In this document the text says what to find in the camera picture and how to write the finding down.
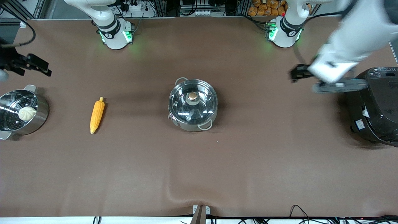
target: white sticker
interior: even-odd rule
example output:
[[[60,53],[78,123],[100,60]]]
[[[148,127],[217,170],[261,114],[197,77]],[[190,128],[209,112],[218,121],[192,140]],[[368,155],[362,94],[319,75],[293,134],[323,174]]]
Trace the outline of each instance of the white sticker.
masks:
[[[362,119],[355,121],[355,123],[357,123],[358,130],[365,128],[365,125],[363,124]]]

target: brown tabletop surface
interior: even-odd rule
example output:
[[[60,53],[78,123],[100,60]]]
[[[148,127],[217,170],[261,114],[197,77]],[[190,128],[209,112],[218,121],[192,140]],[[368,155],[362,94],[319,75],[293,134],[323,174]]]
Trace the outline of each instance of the brown tabletop surface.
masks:
[[[314,78],[291,84],[293,49],[267,43],[247,19],[143,20],[117,51],[89,20],[31,23],[37,38],[18,51],[48,61],[53,75],[10,74],[0,90],[37,85],[50,115],[0,143],[0,216],[174,216],[195,204],[217,216],[287,216],[293,204],[310,216],[398,214],[398,150],[351,134],[342,95],[312,93]],[[306,60],[337,25],[306,25]],[[20,29],[16,41],[30,37]],[[396,65],[386,46],[357,74]],[[167,119],[179,77],[215,88],[209,131]],[[100,96],[106,112],[91,135]]]

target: white food in pot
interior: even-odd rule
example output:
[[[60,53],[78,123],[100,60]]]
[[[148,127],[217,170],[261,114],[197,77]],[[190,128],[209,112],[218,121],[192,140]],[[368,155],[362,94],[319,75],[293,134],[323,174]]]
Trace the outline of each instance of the white food in pot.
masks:
[[[36,114],[36,110],[33,107],[26,106],[19,110],[18,116],[23,121],[30,121]]]

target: stainless steel pot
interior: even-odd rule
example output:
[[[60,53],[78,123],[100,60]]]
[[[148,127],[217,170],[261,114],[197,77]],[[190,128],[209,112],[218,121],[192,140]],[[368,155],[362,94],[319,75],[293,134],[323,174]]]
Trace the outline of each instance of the stainless steel pot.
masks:
[[[32,107],[35,115],[28,121],[19,118],[18,112],[24,107]],[[39,129],[47,119],[49,106],[47,101],[36,95],[36,86],[27,85],[0,97],[0,140],[12,135],[27,135]]]
[[[168,118],[184,130],[206,131],[216,119],[217,103],[217,94],[209,83],[182,77],[170,93]]]

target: yellow corn cob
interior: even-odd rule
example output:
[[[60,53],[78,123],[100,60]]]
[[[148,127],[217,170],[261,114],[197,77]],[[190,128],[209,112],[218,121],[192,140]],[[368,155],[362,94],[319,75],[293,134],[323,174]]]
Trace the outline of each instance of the yellow corn cob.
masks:
[[[91,114],[91,121],[90,121],[90,132],[94,134],[97,130],[98,126],[100,125],[103,109],[105,108],[105,103],[103,102],[103,98],[100,97],[99,101],[94,104],[93,113]]]

